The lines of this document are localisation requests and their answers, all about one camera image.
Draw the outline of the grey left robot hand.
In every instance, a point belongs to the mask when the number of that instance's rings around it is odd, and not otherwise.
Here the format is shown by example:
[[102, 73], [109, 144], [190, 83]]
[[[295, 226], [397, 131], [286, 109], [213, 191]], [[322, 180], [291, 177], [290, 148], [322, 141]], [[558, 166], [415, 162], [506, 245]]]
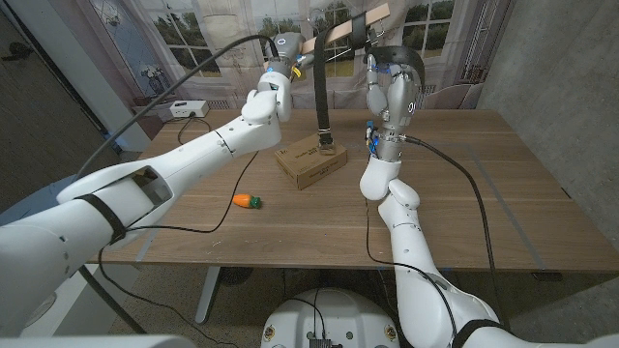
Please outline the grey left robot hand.
[[265, 63], [265, 75], [272, 89], [278, 89], [284, 78], [292, 82], [313, 67], [315, 38], [306, 40], [301, 33], [285, 32], [276, 34], [273, 43], [276, 51], [267, 43], [268, 61]]

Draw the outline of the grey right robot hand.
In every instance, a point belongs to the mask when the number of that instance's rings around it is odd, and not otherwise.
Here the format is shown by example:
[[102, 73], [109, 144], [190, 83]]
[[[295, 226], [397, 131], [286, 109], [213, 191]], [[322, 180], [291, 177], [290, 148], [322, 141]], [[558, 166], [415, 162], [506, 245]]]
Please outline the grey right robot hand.
[[406, 46], [371, 48], [367, 63], [367, 105], [382, 125], [367, 123], [369, 152], [379, 160], [400, 158], [400, 136], [416, 110], [419, 86], [425, 85], [425, 65], [420, 55]]

